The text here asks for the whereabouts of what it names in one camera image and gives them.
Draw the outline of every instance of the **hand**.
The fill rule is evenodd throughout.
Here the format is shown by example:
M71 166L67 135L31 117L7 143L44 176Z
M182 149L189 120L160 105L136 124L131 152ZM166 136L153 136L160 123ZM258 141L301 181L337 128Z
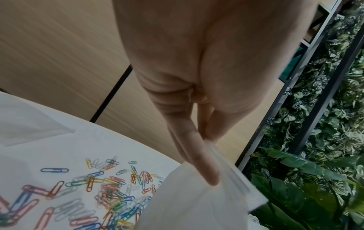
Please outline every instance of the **hand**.
M298 48L317 0L113 3L131 64L178 152L218 184L203 139L217 142L260 104Z

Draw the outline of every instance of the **black stripe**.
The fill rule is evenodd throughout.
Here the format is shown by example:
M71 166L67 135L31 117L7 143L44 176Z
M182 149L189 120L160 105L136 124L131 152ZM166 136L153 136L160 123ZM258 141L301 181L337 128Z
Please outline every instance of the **black stripe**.
M121 85L124 83L124 81L126 80L126 78L130 75L130 73L132 72L132 70L133 70L133 67L131 65L129 65L128 68L123 73L123 75L121 76L121 78L115 84L114 88L110 91L109 95L105 98L105 100L100 105L100 107L98 108L98 110L96 111L96 113L93 115L93 117L91 118L90 122L95 123L97 121L97 119L100 117L100 115L102 114L102 112L104 111L104 109L106 108L106 106L110 103L110 101L115 96L116 92L119 90L119 88L121 87Z

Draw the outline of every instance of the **plant wall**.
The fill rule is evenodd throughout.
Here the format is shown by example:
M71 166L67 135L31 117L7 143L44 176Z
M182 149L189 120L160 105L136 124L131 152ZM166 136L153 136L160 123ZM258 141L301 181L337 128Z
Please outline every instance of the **plant wall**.
M294 88L286 92L288 97L277 116L268 119L269 126L263 129L265 136L260 147L289 152L295 134L301 128L302 122L309 115L322 89L363 25L363 8L363 1L354 1L351 8L344 10L335 18L327 30L328 40L318 47L312 61L306 66ZM306 149L300 153L302 158L347 178L355 177L361 170L361 166L358 168L353 164L348 167L347 164L335 162L335 159L348 156L355 158L364 154L363 71L364 51L362 50L309 138ZM277 175L282 165L267 154L267 151L258 148L251 155L243 173L247 177L251 177L251 174L266 178L279 177ZM345 197L348 195L348 186L343 181L328 180L320 175L302 174L298 169L291 170L285 182L300 187L307 183L317 184L335 193L341 204L345 202Z

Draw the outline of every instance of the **wooden wall panel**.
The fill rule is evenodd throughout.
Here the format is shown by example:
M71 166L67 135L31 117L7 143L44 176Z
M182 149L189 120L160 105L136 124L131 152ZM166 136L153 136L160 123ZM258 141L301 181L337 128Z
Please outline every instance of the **wooden wall panel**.
M111 0L3 0L0 8L0 88L89 120L129 65Z
M261 106L219 141L218 148L233 163L240 156L282 87L283 82L277 80ZM196 108L192 117L196 123ZM178 162L183 162L167 132L162 116L139 85L134 72L121 86L96 124L143 143Z

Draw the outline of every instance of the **white table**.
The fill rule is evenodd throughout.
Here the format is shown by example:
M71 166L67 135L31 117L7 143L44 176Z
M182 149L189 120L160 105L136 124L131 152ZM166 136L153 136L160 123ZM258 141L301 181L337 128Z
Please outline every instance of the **white table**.
M75 133L53 136L9 147L0 147L0 196L8 201L10 206L22 193L24 185L33 185L49 191L59 181L67 183L77 176L99 171L98 169L88 169L85 162L86 158L90 158L91 161L98 158L102 162L106 159L112 159L114 156L118 157L116 161L120 165L105 171L105 174L98 178L116 176L117 171L130 169L131 164L128 163L129 161L138 162L133 164L138 173L145 170L151 174L158 174L163 178L179 166L178 162L123 135L69 114L26 100L23 101L60 124L75 129ZM42 168L67 168L69 172L44 173L40 171ZM130 175L131 172L129 171L118 177L124 178L126 185L128 185L130 184ZM154 179L153 183L157 187L158 179ZM39 203L22 217L16 225L7 229L33 230L48 207L56 207L76 198L81 198L84 203L83 210L96 210L95 215L99 217L99 222L102 223L102 218L107 210L105 208L97 209L96 200L94 199L100 190L100 185L101 183L94 183L91 192L86 192L86 185L79 186L75 192L53 200L47 200L43 196L32 194L29 201L39 199ZM126 185L122 186L122 192L125 192ZM135 197L142 195L141 188L138 191L133 191L131 195ZM66 230L77 228L69 226L68 218L55 222L55 216L52 216L46 229Z

